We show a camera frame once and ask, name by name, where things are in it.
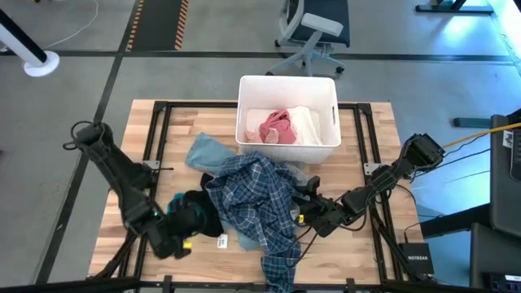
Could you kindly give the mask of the cream white garment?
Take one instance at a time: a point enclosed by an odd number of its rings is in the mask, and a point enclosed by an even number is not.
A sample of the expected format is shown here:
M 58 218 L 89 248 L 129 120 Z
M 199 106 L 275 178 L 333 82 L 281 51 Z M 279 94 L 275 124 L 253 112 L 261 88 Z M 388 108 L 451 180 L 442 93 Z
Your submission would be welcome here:
M 295 144 L 298 145 L 322 145 L 319 128 L 313 121 L 311 111 L 304 106 L 287 109 L 291 128 L 296 136 Z

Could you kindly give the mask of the black desk foot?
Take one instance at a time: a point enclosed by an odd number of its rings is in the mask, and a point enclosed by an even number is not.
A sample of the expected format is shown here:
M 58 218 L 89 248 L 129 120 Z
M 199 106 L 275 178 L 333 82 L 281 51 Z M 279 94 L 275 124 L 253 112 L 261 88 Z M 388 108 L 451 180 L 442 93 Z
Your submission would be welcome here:
M 466 6 L 467 0 L 436 0 L 435 4 L 417 5 L 416 12 L 423 13 L 452 13 L 452 14 L 485 14 L 491 15 L 494 10 L 491 6 Z

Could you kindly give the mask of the black device with ports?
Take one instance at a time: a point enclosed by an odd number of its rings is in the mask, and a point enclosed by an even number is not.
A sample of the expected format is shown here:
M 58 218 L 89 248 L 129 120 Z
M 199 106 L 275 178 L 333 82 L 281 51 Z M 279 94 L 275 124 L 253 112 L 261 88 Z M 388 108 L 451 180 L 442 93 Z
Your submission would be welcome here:
M 521 293 L 521 276 L 502 274 L 502 273 L 484 273 L 484 285 L 492 291 Z

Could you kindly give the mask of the dark grey box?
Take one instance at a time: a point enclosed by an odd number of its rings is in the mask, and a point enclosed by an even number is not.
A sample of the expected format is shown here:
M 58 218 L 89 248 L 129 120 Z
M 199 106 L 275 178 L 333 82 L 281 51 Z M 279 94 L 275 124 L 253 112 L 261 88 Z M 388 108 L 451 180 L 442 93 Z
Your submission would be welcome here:
M 489 290 L 484 285 L 484 273 L 521 276 L 521 238 L 473 224 L 470 287 Z

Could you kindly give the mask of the white tower fan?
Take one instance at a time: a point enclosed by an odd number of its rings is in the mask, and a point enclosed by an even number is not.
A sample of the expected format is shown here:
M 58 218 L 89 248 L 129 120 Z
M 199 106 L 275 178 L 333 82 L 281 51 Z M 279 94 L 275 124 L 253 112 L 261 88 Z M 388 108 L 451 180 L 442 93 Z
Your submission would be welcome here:
M 23 61 L 23 70 L 30 77 L 51 74 L 59 66 L 59 56 L 43 50 L 22 28 L 0 9 L 0 41 Z

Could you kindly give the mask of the black hazard striped floor mat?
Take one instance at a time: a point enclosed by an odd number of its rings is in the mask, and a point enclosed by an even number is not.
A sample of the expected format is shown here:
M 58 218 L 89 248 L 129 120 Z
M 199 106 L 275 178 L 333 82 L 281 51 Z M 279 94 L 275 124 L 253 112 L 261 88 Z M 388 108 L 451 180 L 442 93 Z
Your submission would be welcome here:
M 180 50 L 188 6 L 188 0 L 138 0 L 125 50 Z

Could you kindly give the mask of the white plastic bin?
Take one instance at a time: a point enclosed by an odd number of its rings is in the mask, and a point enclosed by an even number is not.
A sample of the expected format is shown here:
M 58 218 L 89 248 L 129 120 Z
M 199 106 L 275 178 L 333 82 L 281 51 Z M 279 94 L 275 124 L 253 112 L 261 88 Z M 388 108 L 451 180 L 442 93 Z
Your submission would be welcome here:
M 246 143 L 246 114 L 251 109 L 307 107 L 322 145 Z M 341 144 L 335 82 L 327 77 L 244 76 L 239 82 L 235 140 L 243 154 L 259 151 L 274 161 L 321 164 Z

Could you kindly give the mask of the grey office chair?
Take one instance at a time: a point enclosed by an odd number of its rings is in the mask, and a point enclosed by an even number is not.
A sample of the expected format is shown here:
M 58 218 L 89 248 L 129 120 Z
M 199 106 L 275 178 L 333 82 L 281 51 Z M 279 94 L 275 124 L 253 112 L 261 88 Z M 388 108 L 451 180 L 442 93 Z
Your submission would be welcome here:
M 306 74 L 312 76 L 315 59 L 334 64 L 337 75 L 344 72 L 344 63 L 331 55 L 334 44 L 351 44 L 348 0 L 284 0 L 278 27 L 275 47 L 295 46 L 300 50 L 269 69 L 268 76 L 294 63 L 301 63 Z

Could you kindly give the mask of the black garment with white label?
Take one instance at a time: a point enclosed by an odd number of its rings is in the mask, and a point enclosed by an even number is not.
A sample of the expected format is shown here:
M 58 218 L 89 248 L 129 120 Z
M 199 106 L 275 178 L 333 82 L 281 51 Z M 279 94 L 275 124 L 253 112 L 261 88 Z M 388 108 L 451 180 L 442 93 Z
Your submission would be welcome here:
M 221 223 L 220 215 L 211 200 L 206 185 L 213 179 L 213 176 L 204 173 L 200 179 L 199 190 L 188 190 L 185 195 L 191 200 L 200 205 L 205 215 L 205 227 L 199 232 L 210 238 L 218 238 L 225 231 Z

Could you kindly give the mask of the pink garment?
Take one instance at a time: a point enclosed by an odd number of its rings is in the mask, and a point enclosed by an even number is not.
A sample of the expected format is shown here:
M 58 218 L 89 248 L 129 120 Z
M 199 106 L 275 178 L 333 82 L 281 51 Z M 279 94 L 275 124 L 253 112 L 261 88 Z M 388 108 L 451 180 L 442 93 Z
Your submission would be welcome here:
M 272 112 L 260 125 L 259 131 L 263 143 L 293 144 L 296 141 L 290 115 L 286 109 Z

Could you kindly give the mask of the black Netgear network switch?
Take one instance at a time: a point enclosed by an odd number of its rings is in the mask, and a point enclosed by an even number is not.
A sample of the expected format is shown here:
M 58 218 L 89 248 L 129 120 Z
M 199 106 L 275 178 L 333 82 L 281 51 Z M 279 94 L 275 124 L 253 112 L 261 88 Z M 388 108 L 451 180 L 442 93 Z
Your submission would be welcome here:
M 435 272 L 427 243 L 400 243 L 399 247 L 416 273 L 433 274 Z

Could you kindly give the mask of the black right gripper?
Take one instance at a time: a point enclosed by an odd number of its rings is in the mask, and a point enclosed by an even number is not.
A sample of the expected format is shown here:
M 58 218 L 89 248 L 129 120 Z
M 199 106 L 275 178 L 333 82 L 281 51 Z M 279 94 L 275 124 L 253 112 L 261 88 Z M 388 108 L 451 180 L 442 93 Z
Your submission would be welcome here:
M 304 188 L 306 195 L 292 196 L 298 206 L 304 205 L 304 214 L 294 210 L 293 215 L 295 223 L 309 224 L 320 237 L 325 238 L 345 223 L 345 216 L 338 203 L 317 192 L 319 186 L 320 177 L 311 177 Z

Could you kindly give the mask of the blue plaid shirt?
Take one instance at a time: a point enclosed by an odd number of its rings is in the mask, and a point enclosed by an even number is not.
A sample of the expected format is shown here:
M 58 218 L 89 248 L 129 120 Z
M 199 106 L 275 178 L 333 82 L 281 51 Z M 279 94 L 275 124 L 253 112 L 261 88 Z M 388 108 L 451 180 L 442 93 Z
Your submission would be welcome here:
M 300 245 L 291 216 L 296 178 L 284 164 L 258 151 L 224 161 L 205 184 L 219 217 L 257 243 L 269 293 L 294 290 Z

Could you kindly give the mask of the black desk leg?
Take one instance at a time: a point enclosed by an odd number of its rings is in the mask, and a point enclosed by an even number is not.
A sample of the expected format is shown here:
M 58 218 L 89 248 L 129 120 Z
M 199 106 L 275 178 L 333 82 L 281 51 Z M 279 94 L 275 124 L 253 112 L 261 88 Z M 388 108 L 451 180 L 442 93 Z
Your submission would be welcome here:
M 434 238 L 470 230 L 473 224 L 491 228 L 490 204 L 486 203 L 449 215 L 437 216 L 420 224 L 424 238 Z

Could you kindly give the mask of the light blue denim garment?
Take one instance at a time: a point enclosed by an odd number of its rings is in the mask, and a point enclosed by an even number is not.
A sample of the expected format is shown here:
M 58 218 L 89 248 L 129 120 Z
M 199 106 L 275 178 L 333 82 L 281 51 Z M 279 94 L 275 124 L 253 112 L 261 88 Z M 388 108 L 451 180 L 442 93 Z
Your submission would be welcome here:
M 185 158 L 185 165 L 189 168 L 199 170 L 210 175 L 214 175 L 224 164 L 225 160 L 238 156 L 234 151 L 208 136 L 206 133 L 199 133 L 190 147 Z M 298 186 L 303 186 L 309 176 L 302 171 L 304 163 L 286 162 L 284 165 L 291 170 L 297 180 Z M 239 246 L 245 251 L 256 250 L 260 244 L 247 236 L 237 232 Z

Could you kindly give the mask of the black metal table frame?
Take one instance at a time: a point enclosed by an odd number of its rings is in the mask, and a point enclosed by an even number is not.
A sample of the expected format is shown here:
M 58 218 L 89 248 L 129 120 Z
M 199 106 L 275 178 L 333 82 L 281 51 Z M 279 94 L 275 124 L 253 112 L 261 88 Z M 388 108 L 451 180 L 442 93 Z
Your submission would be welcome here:
M 136 100 L 132 103 L 122 150 L 133 160 L 160 163 L 154 196 L 166 205 L 177 191 L 199 184 L 199 172 L 184 160 L 198 133 L 205 132 L 230 148 L 236 147 L 237 105 L 231 101 Z M 389 103 L 341 103 L 339 122 L 342 142 L 325 163 L 307 167 L 321 179 L 320 191 L 335 198 L 361 186 L 367 162 L 392 162 L 400 150 L 395 118 Z M 326 238 L 313 232 L 303 235 L 306 256 L 298 264 L 298 290 L 383 292 L 405 277 L 388 245 L 368 222 L 358 221 L 353 230 L 338 229 Z M 131 293 L 154 291 L 179 293 L 200 289 L 249 290 L 266 288 L 261 252 L 239 247 L 230 233 L 227 247 L 214 238 L 199 235 L 191 241 L 191 254 L 181 260 L 157 259 L 145 241 L 137 241 L 124 258 L 120 275 L 133 280 Z

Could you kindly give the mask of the grey desk foot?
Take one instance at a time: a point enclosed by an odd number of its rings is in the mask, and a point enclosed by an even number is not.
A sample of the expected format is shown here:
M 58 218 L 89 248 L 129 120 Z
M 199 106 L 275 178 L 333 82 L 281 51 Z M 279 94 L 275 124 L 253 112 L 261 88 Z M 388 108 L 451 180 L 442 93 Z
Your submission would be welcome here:
M 483 118 L 465 118 L 457 117 L 452 119 L 454 127 L 470 128 L 470 129 L 490 129 L 491 120 Z

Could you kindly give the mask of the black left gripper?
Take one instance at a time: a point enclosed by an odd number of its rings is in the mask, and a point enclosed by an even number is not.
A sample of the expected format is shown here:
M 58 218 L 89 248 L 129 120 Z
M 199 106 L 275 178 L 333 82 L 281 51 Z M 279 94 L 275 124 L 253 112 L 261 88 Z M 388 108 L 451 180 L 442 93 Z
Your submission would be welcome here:
M 171 222 L 185 222 L 186 236 L 193 237 L 205 227 L 205 215 L 189 213 L 186 215 L 186 201 L 173 199 L 169 203 L 169 220 Z M 191 254 L 191 249 L 184 246 L 184 239 L 174 234 L 165 219 L 155 218 L 148 229 L 148 238 L 152 251 L 159 259 L 174 257 L 181 259 Z

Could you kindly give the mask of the dark grey computer tower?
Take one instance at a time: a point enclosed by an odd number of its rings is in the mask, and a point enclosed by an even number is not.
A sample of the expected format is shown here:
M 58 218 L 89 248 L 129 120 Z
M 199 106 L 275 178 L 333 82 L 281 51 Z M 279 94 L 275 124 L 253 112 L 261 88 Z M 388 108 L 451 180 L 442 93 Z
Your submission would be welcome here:
M 490 221 L 494 229 L 521 238 L 521 181 L 510 175 L 505 138 L 503 130 L 491 134 Z

